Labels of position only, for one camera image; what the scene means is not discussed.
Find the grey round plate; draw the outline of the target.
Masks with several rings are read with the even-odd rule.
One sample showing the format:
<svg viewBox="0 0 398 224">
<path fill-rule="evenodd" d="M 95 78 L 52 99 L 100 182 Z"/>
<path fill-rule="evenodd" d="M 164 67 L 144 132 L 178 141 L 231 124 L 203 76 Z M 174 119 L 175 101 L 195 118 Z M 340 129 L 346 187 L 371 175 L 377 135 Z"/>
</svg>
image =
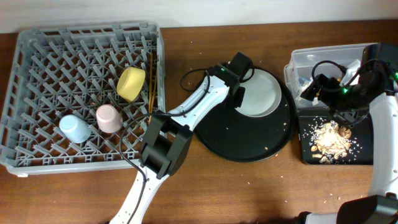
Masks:
<svg viewBox="0 0 398 224">
<path fill-rule="evenodd" d="M 269 72 L 254 69 L 247 72 L 248 81 L 240 83 L 245 89 L 243 101 L 236 111 L 253 118 L 260 118 L 271 114 L 282 99 L 279 82 Z"/>
</svg>

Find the food scraps pile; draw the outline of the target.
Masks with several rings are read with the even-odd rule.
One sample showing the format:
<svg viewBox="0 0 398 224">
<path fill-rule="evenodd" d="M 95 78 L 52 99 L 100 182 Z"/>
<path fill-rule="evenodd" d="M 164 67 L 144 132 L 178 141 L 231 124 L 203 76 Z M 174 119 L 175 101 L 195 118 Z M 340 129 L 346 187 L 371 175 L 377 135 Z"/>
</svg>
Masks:
<svg viewBox="0 0 398 224">
<path fill-rule="evenodd" d="M 302 140 L 304 152 L 309 153 L 309 158 L 316 164 L 347 164 L 354 162 L 363 147 L 358 138 L 352 137 L 349 128 L 339 126 L 335 121 L 315 121 L 303 130 Z"/>
</svg>

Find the wooden chopstick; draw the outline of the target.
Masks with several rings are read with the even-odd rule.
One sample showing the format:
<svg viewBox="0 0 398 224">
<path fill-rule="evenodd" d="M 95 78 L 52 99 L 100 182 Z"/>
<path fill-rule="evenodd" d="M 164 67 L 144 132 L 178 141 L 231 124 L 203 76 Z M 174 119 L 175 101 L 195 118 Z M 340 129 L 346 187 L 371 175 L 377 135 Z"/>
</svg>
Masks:
<svg viewBox="0 0 398 224">
<path fill-rule="evenodd" d="M 153 74 L 153 53 L 150 53 L 150 73 L 149 73 L 149 113 L 152 113 L 152 74 Z"/>
<path fill-rule="evenodd" d="M 154 103 L 155 103 L 154 101 L 155 101 L 156 93 L 157 93 L 157 80 L 158 80 L 158 78 L 157 78 L 157 75 L 155 74 L 154 89 L 152 91 L 152 98 L 151 98 L 151 102 L 150 102 L 150 112 L 151 113 L 154 110 Z"/>
</svg>

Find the yellow bowl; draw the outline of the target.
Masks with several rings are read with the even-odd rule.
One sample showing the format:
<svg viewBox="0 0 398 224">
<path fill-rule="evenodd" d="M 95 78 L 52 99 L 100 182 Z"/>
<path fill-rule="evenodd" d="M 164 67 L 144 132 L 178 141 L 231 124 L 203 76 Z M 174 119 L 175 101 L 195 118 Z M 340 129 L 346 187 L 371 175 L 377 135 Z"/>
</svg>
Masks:
<svg viewBox="0 0 398 224">
<path fill-rule="evenodd" d="M 118 81 L 117 94 L 128 102 L 132 102 L 141 92 L 146 79 L 146 72 L 143 69 L 128 67 Z"/>
</svg>

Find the pink plastic cup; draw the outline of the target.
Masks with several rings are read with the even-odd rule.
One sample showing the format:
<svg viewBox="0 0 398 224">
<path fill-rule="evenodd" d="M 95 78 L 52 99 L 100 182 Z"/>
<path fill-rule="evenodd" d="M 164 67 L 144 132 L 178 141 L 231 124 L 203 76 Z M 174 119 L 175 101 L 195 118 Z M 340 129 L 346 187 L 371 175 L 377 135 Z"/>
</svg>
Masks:
<svg viewBox="0 0 398 224">
<path fill-rule="evenodd" d="M 112 105 L 101 105 L 96 110 L 96 120 L 99 129 L 104 133 L 115 133 L 123 125 L 123 119 Z"/>
</svg>

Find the blue plastic cup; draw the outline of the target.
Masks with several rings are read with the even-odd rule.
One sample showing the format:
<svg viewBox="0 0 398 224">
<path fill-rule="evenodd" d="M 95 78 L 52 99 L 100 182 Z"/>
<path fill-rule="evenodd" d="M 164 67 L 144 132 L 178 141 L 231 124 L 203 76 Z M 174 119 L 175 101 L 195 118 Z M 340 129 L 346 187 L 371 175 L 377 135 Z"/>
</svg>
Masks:
<svg viewBox="0 0 398 224">
<path fill-rule="evenodd" d="M 64 116 L 60 120 L 59 128 L 72 143 L 76 144 L 85 142 L 91 135 L 88 124 L 71 114 Z"/>
</svg>

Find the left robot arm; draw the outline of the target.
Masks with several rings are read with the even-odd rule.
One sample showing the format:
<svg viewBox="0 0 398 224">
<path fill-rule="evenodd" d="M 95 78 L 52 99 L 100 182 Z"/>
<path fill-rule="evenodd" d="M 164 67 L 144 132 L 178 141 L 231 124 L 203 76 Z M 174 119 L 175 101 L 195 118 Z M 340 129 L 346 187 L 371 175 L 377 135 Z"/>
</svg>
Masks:
<svg viewBox="0 0 398 224">
<path fill-rule="evenodd" d="M 227 63 L 207 68 L 203 81 L 181 105 L 168 113 L 150 113 L 152 120 L 141 140 L 139 161 L 122 156 L 137 170 L 137 177 L 111 223 L 142 223 L 160 186 L 185 161 L 196 126 L 224 101 L 243 98 L 241 83 L 250 71 L 249 65 Z"/>
</svg>

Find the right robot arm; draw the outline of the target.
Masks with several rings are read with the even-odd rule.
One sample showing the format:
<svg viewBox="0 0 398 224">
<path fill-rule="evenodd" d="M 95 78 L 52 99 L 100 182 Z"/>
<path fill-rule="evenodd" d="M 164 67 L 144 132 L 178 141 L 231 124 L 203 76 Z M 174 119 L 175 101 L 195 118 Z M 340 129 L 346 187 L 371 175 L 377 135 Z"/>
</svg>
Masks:
<svg viewBox="0 0 398 224">
<path fill-rule="evenodd" d="M 373 174 L 368 196 L 345 202 L 338 212 L 302 212 L 302 223 L 397 223 L 397 46 L 368 45 L 353 80 L 313 74 L 301 97 L 318 98 L 334 121 L 354 125 L 370 115 L 373 122 Z"/>
</svg>

